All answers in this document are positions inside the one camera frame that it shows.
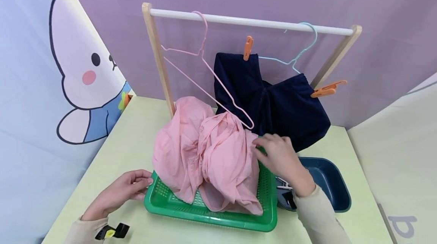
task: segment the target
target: navy blue pants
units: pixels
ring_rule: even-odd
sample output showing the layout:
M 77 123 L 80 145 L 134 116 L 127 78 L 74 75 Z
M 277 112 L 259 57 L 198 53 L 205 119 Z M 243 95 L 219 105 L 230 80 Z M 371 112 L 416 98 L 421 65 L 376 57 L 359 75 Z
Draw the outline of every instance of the navy blue pants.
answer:
M 242 54 L 222 54 L 215 57 L 214 72 L 231 93 L 235 103 L 252 118 L 252 132 L 290 137 L 299 152 L 325 136 L 331 123 L 305 75 L 299 74 L 271 85 L 262 80 L 258 54 L 248 61 Z M 250 126 L 248 118 L 232 104 L 223 87 L 214 81 L 215 99 Z M 219 106 L 217 114 L 225 110 Z

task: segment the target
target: orange clothespin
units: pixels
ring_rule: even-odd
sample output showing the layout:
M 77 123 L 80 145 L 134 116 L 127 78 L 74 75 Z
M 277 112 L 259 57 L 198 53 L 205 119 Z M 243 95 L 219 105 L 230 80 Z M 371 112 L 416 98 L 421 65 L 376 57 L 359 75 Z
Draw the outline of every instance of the orange clothespin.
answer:
M 248 56 L 250 55 L 250 51 L 252 50 L 253 38 L 252 36 L 248 36 L 246 38 L 246 43 L 244 44 L 244 52 L 243 52 L 243 60 L 247 61 Z
M 330 85 L 324 86 L 323 88 L 319 88 L 314 90 L 313 94 L 311 94 L 311 98 L 317 98 L 327 95 L 335 94 L 338 85 L 346 85 L 346 80 L 340 80 L 335 83 L 331 83 Z

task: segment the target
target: beige sleeve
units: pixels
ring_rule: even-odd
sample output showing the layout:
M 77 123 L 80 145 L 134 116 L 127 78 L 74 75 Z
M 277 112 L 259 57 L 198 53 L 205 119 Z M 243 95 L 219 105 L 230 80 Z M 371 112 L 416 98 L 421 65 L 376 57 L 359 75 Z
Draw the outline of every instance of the beige sleeve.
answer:
M 80 218 L 71 226 L 64 244 L 102 244 L 103 240 L 97 240 L 95 237 L 108 224 L 108 218 L 96 221 L 82 221 Z
M 311 195 L 299 198 L 294 195 L 299 220 L 307 230 L 313 244 L 351 244 L 325 192 L 316 186 Z

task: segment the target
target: cartoon bunny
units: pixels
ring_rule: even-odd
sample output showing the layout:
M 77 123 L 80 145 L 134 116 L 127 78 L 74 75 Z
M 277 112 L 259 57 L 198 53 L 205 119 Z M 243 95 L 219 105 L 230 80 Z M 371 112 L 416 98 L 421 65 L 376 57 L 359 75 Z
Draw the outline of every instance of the cartoon bunny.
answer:
M 74 107 L 58 124 L 58 137 L 70 144 L 106 137 L 129 102 L 129 84 L 78 0 L 52 0 L 49 31 L 64 96 Z

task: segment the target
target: pink hanger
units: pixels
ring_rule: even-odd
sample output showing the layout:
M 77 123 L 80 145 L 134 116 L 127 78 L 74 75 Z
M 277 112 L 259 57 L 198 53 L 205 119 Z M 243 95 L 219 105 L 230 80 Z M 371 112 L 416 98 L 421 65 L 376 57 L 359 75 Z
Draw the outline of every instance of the pink hanger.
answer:
M 167 62 L 169 62 L 173 67 L 175 67 L 179 72 L 181 72 L 185 77 L 187 77 L 191 82 L 193 82 L 193 84 L 195 84 L 198 88 L 200 88 L 203 92 L 205 92 L 211 99 L 213 99 L 219 106 L 221 106 L 223 109 L 225 109 L 227 112 L 229 112 L 230 114 L 232 114 L 234 117 L 236 117 L 241 123 L 242 125 L 244 125 L 245 127 L 247 127 L 248 129 L 253 129 L 254 127 L 254 123 L 252 121 L 252 119 L 249 117 L 249 115 L 244 111 L 244 109 L 242 109 L 241 107 L 237 106 L 235 104 L 234 98 L 231 96 L 231 94 L 229 93 L 229 91 L 226 89 L 225 85 L 222 83 L 222 81 L 219 79 L 219 77 L 215 74 L 215 72 L 212 70 L 212 68 L 208 65 L 208 63 L 205 61 L 205 58 L 203 57 L 205 51 L 204 51 L 204 47 L 205 47 L 205 42 L 206 42 L 206 36 L 208 34 L 208 23 L 206 22 L 205 17 L 203 16 L 203 14 L 201 14 L 198 11 L 193 11 L 193 13 L 198 14 L 200 17 L 202 17 L 203 22 L 205 24 L 205 35 L 202 41 L 202 45 L 199 49 L 199 51 L 197 52 L 197 54 L 194 54 L 192 52 L 188 52 L 188 51 L 184 51 L 184 50 L 180 50 L 180 49 L 166 49 L 163 45 L 161 45 L 161 47 L 165 50 L 173 50 L 176 52 L 181 52 L 183 54 L 189 54 L 189 55 L 193 55 L 193 56 L 199 56 L 201 55 L 202 61 L 205 63 L 205 65 L 209 68 L 209 70 L 212 72 L 212 74 L 214 74 L 215 78 L 218 80 L 218 82 L 221 84 L 221 86 L 225 89 L 226 93 L 229 95 L 229 97 L 232 100 L 233 105 L 241 110 L 244 115 L 246 115 L 246 117 L 250 120 L 250 123 L 252 124 L 252 126 L 248 126 L 247 124 L 245 124 L 242 120 L 240 120 L 236 115 L 232 114 L 232 112 L 230 112 L 227 108 L 225 108 L 221 103 L 219 103 L 214 97 L 212 97 L 208 92 L 206 92 L 203 88 L 201 88 L 196 82 L 194 82 L 190 77 L 188 77 L 183 71 L 181 71 L 175 64 L 173 64 L 172 62 L 170 62 L 169 59 L 167 59 L 166 57 L 164 57 L 165 60 L 167 60 Z

